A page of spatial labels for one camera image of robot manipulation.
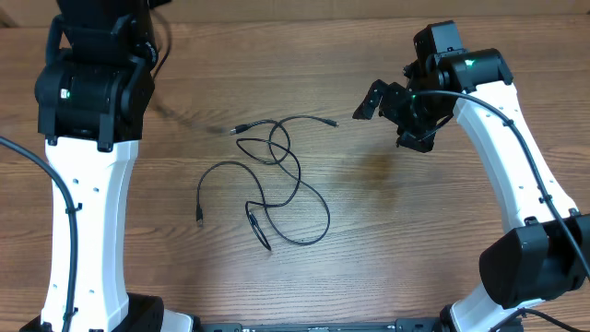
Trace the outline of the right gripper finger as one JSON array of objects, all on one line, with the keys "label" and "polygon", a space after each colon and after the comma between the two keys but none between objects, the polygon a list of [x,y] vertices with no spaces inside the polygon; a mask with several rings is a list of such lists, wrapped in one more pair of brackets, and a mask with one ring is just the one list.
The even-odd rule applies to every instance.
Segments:
[{"label": "right gripper finger", "polygon": [[434,146],[434,135],[426,138],[412,136],[409,132],[404,132],[396,141],[398,147],[409,148],[421,153],[432,151]]},{"label": "right gripper finger", "polygon": [[352,114],[352,118],[355,120],[371,120],[387,91],[387,87],[388,84],[381,79],[375,80],[359,107]]}]

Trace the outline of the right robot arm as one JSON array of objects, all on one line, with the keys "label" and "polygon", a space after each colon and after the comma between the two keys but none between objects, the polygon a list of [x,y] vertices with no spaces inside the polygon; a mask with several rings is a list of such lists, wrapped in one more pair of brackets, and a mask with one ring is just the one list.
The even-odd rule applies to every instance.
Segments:
[{"label": "right robot arm", "polygon": [[589,278],[589,218],[556,181],[522,114],[513,74],[494,49],[471,52],[453,21],[413,40],[406,85],[372,83],[354,112],[397,127],[397,144],[433,149],[456,120],[474,145],[501,209],[503,236],[479,258],[480,282],[435,318],[398,319],[398,331],[519,331],[538,306]]}]

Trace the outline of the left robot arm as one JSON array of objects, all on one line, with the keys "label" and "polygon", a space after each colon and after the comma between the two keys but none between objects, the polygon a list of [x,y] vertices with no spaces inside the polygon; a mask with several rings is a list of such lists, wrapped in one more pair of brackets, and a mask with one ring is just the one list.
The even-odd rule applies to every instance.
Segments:
[{"label": "left robot arm", "polygon": [[124,281],[127,194],[161,59],[152,1],[62,1],[37,78],[53,185],[50,282],[28,331],[195,331]]}]

